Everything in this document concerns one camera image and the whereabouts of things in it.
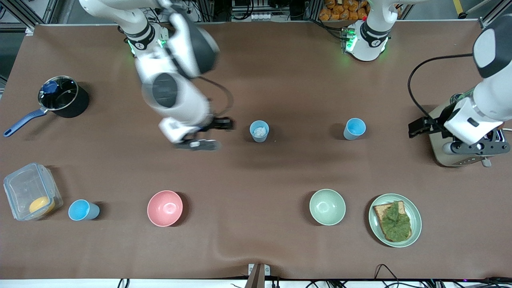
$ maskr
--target blue pot handle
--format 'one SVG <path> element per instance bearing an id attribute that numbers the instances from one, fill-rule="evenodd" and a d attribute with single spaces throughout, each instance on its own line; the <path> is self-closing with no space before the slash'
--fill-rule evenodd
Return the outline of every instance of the blue pot handle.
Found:
<path id="1" fill-rule="evenodd" d="M 21 127 L 23 127 L 23 125 L 27 124 L 30 120 L 41 116 L 45 116 L 46 112 L 48 112 L 48 109 L 45 108 L 37 109 L 36 111 L 30 112 L 29 114 L 21 118 L 18 122 L 16 122 L 13 126 L 11 126 L 11 128 L 7 129 L 4 132 L 4 137 L 11 136 L 12 134 L 14 134 L 14 132 L 18 131 Z"/>

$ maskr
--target green bowl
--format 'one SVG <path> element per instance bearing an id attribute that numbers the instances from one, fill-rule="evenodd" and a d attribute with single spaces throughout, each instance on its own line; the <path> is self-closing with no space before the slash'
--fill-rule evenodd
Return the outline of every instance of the green bowl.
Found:
<path id="1" fill-rule="evenodd" d="M 382 232 L 382 229 L 380 228 L 377 215 L 373 210 L 373 207 L 376 205 L 392 203 L 394 201 L 403 201 L 403 206 L 406 209 L 406 214 L 411 219 L 411 236 L 409 237 L 409 239 L 402 242 L 392 242 L 386 239 L 384 233 Z M 382 241 L 384 244 L 389 245 L 391 247 L 403 248 L 412 245 L 414 242 L 416 242 L 416 240 L 418 240 L 419 235 L 421 234 L 421 216 L 419 215 L 418 208 L 416 208 L 416 206 L 409 199 L 403 197 L 402 195 L 390 193 L 380 195 L 379 197 L 377 197 L 370 206 L 368 220 L 370 222 L 370 227 L 373 231 L 373 234 L 375 234 L 375 236 L 377 236 L 377 238 L 379 238 L 379 240 Z"/>
<path id="2" fill-rule="evenodd" d="M 331 189 L 318 190 L 311 196 L 309 212 L 322 225 L 336 225 L 345 216 L 346 206 L 343 197 Z"/>

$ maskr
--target saucepan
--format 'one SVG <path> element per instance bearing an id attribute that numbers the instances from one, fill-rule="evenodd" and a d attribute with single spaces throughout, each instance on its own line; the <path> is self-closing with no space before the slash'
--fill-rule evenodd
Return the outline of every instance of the saucepan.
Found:
<path id="1" fill-rule="evenodd" d="M 48 111 L 64 118 L 73 118 L 82 114 L 89 105 L 89 94 L 72 78 L 57 76 L 43 84 L 37 101 L 41 108 L 21 118 L 4 132 L 4 137 L 11 136 L 30 120 L 45 116 Z"/>

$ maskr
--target blue cup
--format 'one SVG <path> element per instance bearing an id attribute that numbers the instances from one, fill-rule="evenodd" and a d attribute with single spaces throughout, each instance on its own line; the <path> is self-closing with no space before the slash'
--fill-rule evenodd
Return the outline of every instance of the blue cup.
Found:
<path id="1" fill-rule="evenodd" d="M 263 142 L 267 139 L 268 132 L 270 130 L 268 128 L 267 122 L 257 120 L 251 124 L 249 131 L 251 132 L 252 139 L 254 139 L 256 142 Z"/>
<path id="2" fill-rule="evenodd" d="M 87 200 L 76 200 L 69 206 L 68 215 L 74 221 L 91 220 L 98 217 L 99 207 Z"/>
<path id="3" fill-rule="evenodd" d="M 352 118 L 348 120 L 343 136 L 346 140 L 355 140 L 357 137 L 364 134 L 366 131 L 366 124 L 359 118 Z"/>

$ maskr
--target toast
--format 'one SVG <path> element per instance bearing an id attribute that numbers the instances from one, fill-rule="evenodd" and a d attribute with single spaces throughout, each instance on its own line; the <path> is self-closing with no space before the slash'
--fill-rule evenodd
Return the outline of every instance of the toast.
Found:
<path id="1" fill-rule="evenodd" d="M 386 211 L 389 207 L 391 207 L 391 205 L 393 205 L 393 203 L 388 203 L 388 204 L 382 204 L 382 205 L 376 205 L 373 207 L 373 211 L 375 211 L 375 215 L 377 215 L 377 219 L 379 220 L 379 226 L 380 228 L 382 229 L 382 219 L 386 216 Z M 403 205 L 403 201 L 399 201 L 398 202 L 398 213 L 399 214 L 405 214 L 406 213 L 406 208 L 405 206 Z M 409 239 L 412 235 L 412 230 L 409 230 L 409 235 L 407 236 L 407 239 Z M 391 241 L 391 242 L 394 242 L 393 240 L 389 239 L 386 234 L 384 234 L 385 238 L 387 241 Z"/>

